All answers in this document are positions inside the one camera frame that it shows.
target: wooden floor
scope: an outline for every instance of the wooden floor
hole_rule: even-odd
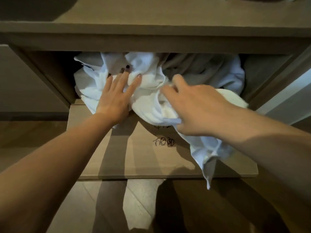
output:
[[[0,122],[0,171],[67,122]],[[262,168],[256,178],[78,181],[48,232],[311,232],[311,208]]]

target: right hand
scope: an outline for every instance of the right hand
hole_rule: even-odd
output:
[[[161,88],[161,93],[182,120],[177,130],[184,135],[217,137],[217,131],[231,118],[231,111],[238,107],[212,86],[189,86],[180,74],[176,74],[172,81],[175,87],[166,85]]]

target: white towel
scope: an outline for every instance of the white towel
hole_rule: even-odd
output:
[[[167,57],[165,53],[150,52],[81,53],[75,57],[84,65],[74,74],[76,91],[94,114],[108,73],[115,79],[119,70],[128,64],[131,67],[128,85],[138,74],[142,74],[142,83],[131,97],[130,105],[139,117],[152,125],[173,125],[176,128],[181,122],[159,91],[177,73],[183,74],[190,85],[223,87],[218,92],[228,101],[247,107],[247,103],[235,94],[242,91],[244,84],[244,71],[237,55],[175,54],[165,61]],[[231,147],[214,137],[180,135],[190,144],[191,155],[202,169],[209,189],[216,165],[216,159],[212,157],[227,157]]]

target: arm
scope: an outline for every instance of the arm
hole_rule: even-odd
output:
[[[179,132],[226,141],[311,202],[311,134],[234,106],[211,86],[173,82],[177,90],[162,93],[182,118]]]
[[[107,132],[128,115],[141,77],[125,93],[128,72],[107,79],[96,113],[0,174],[0,231],[45,232]]]

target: countertop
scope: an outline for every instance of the countertop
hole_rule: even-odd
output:
[[[311,0],[1,0],[2,33],[311,37]]]

